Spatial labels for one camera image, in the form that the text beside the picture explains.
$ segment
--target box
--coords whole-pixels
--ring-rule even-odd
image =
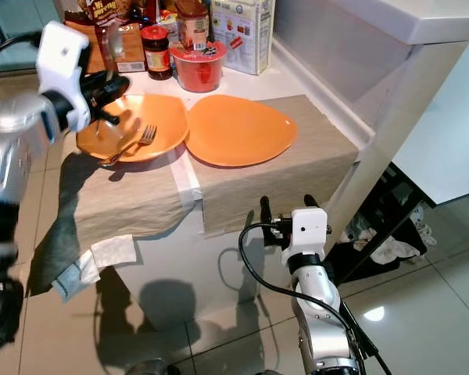
[[[107,70],[105,52],[102,49],[102,29],[80,21],[66,20],[64,23],[88,36],[91,44],[91,57],[88,60],[87,73]],[[116,57],[116,68],[119,73],[145,71],[145,57],[142,49],[141,32],[138,23],[129,23],[119,27],[122,34],[124,51]]]
[[[261,74],[269,65],[275,0],[212,0],[213,35],[227,46],[224,66]]]
[[[168,31],[169,34],[166,37],[168,38],[170,45],[179,41],[176,12],[171,12],[169,10],[160,11],[158,25],[165,27]]]

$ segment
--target silver fork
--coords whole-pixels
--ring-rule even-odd
[[[156,126],[155,125],[148,125],[144,129],[144,133],[142,133],[141,138],[138,141],[133,141],[124,148],[122,148],[120,151],[118,151],[117,154],[110,156],[109,158],[106,158],[104,160],[101,160],[99,162],[100,166],[114,166],[118,159],[132,146],[134,145],[140,145],[140,146],[146,146],[150,145],[153,140],[155,139],[156,136]]]

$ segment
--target red jar lid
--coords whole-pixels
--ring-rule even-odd
[[[168,33],[169,32],[165,27],[148,26],[141,30],[141,38],[159,41],[160,39],[165,39]]]
[[[206,7],[198,0],[177,0],[175,7],[183,18],[200,18],[208,13]]]

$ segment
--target orange bowl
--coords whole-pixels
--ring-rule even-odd
[[[138,140],[145,127],[156,126],[156,136],[150,145],[135,145],[120,158],[121,162],[141,162],[154,159],[177,147],[188,134],[186,108],[179,98],[165,95],[125,95],[108,104],[104,110],[120,117],[112,127],[103,120],[91,123],[77,134],[77,146],[95,158],[105,159],[116,154],[125,145]],[[135,120],[141,120],[140,129],[132,134]]]

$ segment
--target beige tablecloth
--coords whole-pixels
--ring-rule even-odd
[[[190,158],[202,191],[206,233],[241,230],[247,214],[259,215],[262,195],[274,214],[303,206],[304,194],[327,201],[356,158],[357,149],[305,96],[263,101],[298,125],[295,143],[269,162],[223,169]],[[59,213],[35,250],[30,292],[37,294],[96,242],[121,234],[162,233],[192,208],[177,192],[170,162],[177,150],[151,162],[98,167],[78,151],[74,134],[64,143]]]

